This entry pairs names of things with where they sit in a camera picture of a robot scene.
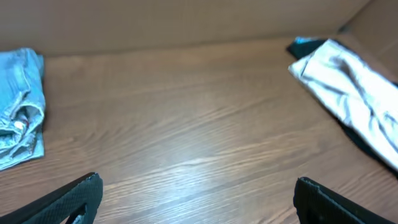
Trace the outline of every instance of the wood grain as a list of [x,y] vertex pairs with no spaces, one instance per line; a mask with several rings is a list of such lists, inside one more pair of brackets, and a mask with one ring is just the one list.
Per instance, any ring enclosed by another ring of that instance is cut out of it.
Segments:
[[288,73],[292,40],[46,58],[46,155],[0,173],[0,215],[96,171],[96,223],[298,223],[301,176],[398,222],[397,180]]

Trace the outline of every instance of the light blue denim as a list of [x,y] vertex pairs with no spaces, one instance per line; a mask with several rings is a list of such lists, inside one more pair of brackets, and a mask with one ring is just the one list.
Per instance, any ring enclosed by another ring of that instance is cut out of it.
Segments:
[[0,52],[0,170],[44,156],[43,56]]

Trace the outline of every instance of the white cloth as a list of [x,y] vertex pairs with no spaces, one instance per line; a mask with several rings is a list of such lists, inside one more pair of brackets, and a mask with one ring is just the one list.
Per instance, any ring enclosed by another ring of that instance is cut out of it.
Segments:
[[398,89],[391,82],[333,40],[289,71],[398,171]]

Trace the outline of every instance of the black plastic object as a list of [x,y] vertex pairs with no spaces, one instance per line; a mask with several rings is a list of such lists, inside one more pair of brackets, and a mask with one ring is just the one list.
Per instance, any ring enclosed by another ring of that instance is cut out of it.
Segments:
[[103,194],[103,181],[89,173],[37,199],[10,214],[0,217],[7,224],[91,224]]
[[307,177],[297,180],[293,204],[301,224],[392,223]]

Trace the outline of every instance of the black fabric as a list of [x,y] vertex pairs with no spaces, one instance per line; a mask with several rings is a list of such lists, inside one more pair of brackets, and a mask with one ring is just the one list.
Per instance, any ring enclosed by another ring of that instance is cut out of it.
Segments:
[[[311,40],[309,42],[305,43],[296,43],[293,42],[290,44],[286,50],[293,55],[297,60],[300,60],[301,58],[311,54],[314,52],[317,48],[319,48],[323,43],[325,43],[327,40]],[[347,46],[342,44],[338,40],[334,40],[337,43],[339,43],[341,46],[346,48],[347,50],[353,52],[351,49],[349,49]],[[337,121],[337,123],[340,125],[344,133],[351,139],[351,141],[358,146],[360,150],[365,152],[368,156],[372,157],[376,161],[378,161],[380,164],[382,164],[384,167],[386,167],[390,172],[392,172],[397,178],[398,178],[398,172],[395,171],[393,168],[388,166],[383,160],[380,159],[372,150],[372,148],[354,131],[354,129],[347,127],[345,124],[343,124],[339,119],[337,119],[333,114],[331,114]]]

